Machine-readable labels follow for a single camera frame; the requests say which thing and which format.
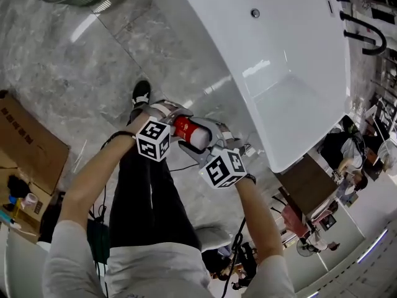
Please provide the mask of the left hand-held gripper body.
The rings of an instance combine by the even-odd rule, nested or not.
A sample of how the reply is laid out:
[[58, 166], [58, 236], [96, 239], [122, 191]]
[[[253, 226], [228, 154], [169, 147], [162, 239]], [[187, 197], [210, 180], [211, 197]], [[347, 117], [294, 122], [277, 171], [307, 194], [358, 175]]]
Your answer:
[[174, 126], [176, 120], [172, 119], [176, 109], [185, 109], [185, 107], [163, 99], [151, 105], [143, 104], [132, 110], [131, 121], [134, 121], [139, 113], [144, 112], [149, 115], [136, 135], [140, 155], [154, 161], [161, 161], [167, 156], [171, 144], [170, 134], [176, 131]]

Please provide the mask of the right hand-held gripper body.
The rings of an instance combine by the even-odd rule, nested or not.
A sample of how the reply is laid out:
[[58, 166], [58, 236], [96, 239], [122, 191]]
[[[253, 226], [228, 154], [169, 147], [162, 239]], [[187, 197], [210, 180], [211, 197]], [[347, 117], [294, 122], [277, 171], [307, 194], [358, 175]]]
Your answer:
[[211, 150], [213, 158], [204, 167], [200, 167], [198, 172], [213, 189], [230, 187], [247, 174], [242, 161], [242, 140], [235, 138], [225, 124], [218, 123], [218, 126], [223, 135], [223, 144], [207, 147]]

